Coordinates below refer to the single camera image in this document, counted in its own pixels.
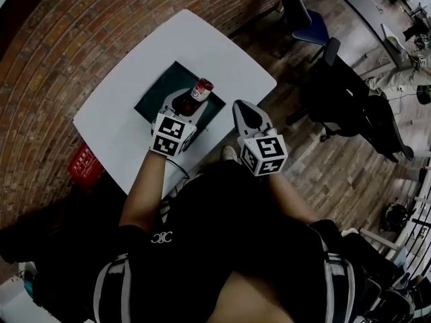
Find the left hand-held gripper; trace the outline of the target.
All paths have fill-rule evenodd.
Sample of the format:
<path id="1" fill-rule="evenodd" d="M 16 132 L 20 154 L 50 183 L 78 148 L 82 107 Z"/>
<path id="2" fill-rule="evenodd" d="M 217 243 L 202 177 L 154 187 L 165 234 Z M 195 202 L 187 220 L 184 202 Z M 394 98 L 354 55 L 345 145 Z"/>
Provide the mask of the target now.
<path id="1" fill-rule="evenodd" d="M 207 108 L 207 99 L 196 100 L 191 88 L 177 90 L 167 96 L 162 111 L 172 111 L 175 115 L 187 115 L 187 122 L 175 116 L 158 113 L 152 125 L 152 145 L 150 149 L 165 156 L 178 156 L 189 146 L 197 124 Z"/>

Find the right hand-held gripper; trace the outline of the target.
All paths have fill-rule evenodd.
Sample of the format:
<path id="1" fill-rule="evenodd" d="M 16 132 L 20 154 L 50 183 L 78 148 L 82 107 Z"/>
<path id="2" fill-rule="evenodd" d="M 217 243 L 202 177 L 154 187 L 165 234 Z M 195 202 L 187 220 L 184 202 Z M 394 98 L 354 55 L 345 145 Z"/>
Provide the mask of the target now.
<path id="1" fill-rule="evenodd" d="M 280 172 L 288 158 L 288 152 L 283 136 L 273 128 L 269 115 L 245 100 L 236 100 L 232 113 L 239 134 L 237 141 L 242 164 L 254 176 Z"/>

